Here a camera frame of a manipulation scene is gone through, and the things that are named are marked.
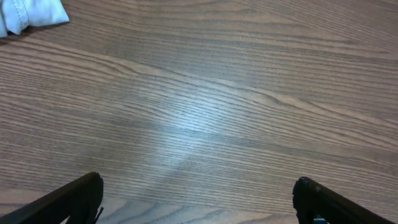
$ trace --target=table surface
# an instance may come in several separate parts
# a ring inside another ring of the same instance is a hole
[[[63,0],[0,39],[0,213],[89,172],[99,223],[297,223],[308,176],[398,222],[395,0]]]

